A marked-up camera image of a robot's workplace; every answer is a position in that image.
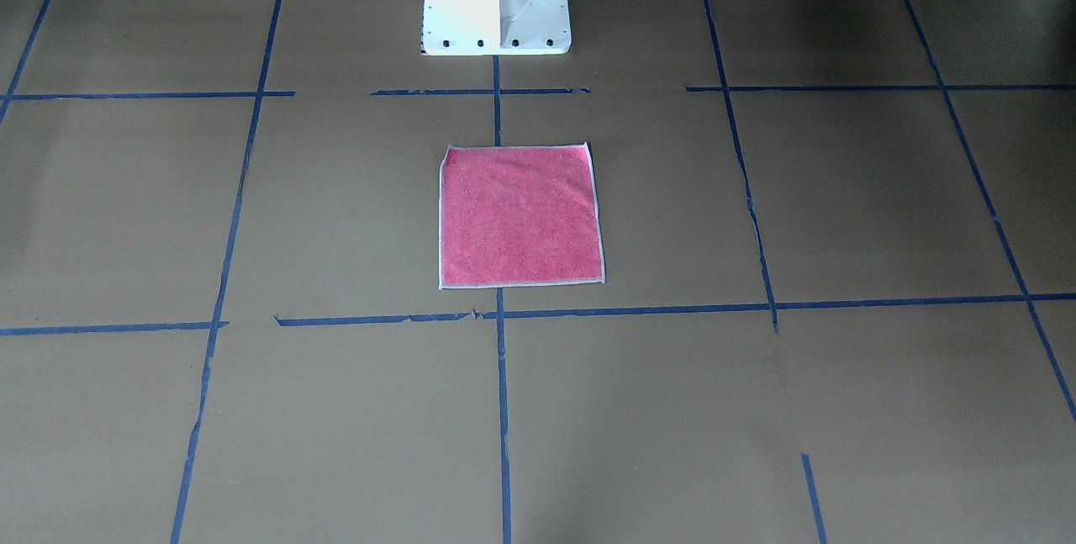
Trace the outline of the pink and grey towel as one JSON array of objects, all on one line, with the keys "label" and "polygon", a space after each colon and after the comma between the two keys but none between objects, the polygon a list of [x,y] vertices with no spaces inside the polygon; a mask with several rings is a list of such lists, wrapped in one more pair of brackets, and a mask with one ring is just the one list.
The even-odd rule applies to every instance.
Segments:
[{"label": "pink and grey towel", "polygon": [[587,143],[447,148],[439,172],[438,280],[441,290],[603,283]]}]

